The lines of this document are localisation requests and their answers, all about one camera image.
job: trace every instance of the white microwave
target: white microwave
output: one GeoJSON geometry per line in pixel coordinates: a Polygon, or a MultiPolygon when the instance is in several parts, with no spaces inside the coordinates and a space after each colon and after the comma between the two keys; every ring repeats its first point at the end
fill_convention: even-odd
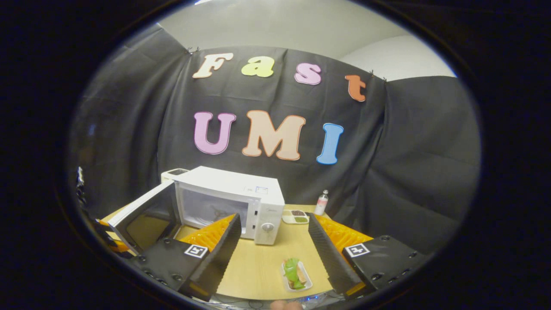
{"type": "Polygon", "coordinates": [[[161,173],[161,184],[108,221],[136,254],[162,238],[174,238],[182,225],[202,228],[237,213],[241,237],[272,245],[285,201],[277,179],[208,167],[161,173]]]}

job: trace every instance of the food tray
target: food tray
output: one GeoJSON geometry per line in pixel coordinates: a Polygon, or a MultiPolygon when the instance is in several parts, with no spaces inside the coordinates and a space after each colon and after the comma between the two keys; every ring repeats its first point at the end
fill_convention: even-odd
{"type": "Polygon", "coordinates": [[[289,282],[287,281],[287,277],[285,276],[285,263],[281,264],[281,275],[283,276],[283,283],[285,283],[285,288],[289,292],[302,292],[306,291],[307,289],[312,287],[312,281],[310,280],[310,277],[308,276],[308,273],[306,272],[306,269],[304,269],[304,265],[302,264],[302,261],[299,261],[299,263],[296,265],[300,270],[302,270],[302,273],[304,274],[306,278],[306,283],[304,284],[304,288],[301,288],[299,290],[293,290],[289,286],[289,282]]]}
{"type": "Polygon", "coordinates": [[[308,224],[310,222],[306,213],[300,210],[283,210],[281,218],[287,224],[308,224]]]}

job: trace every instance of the green lettuce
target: green lettuce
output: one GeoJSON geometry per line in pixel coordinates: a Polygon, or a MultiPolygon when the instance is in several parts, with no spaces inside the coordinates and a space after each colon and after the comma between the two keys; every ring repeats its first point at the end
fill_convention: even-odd
{"type": "Polygon", "coordinates": [[[296,273],[296,268],[299,263],[299,260],[297,258],[291,258],[288,259],[285,263],[285,266],[283,267],[283,270],[285,271],[285,277],[289,279],[294,285],[293,289],[299,290],[301,288],[304,288],[305,286],[300,283],[299,275],[296,273]]]}

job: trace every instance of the finger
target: finger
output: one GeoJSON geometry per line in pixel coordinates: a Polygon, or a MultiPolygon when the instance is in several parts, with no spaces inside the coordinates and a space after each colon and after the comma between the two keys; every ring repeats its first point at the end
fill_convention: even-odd
{"type": "Polygon", "coordinates": [[[294,301],[285,305],[283,310],[302,310],[302,304],[294,301]]]}
{"type": "Polygon", "coordinates": [[[270,310],[284,310],[286,304],[286,301],[276,300],[270,304],[270,310]]]}

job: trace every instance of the microwave control knob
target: microwave control knob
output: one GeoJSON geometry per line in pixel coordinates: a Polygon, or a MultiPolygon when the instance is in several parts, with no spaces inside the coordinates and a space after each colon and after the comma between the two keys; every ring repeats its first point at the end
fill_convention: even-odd
{"type": "Polygon", "coordinates": [[[265,232],[270,232],[272,230],[274,230],[274,224],[272,223],[264,223],[262,224],[262,230],[264,230],[265,232]]]}

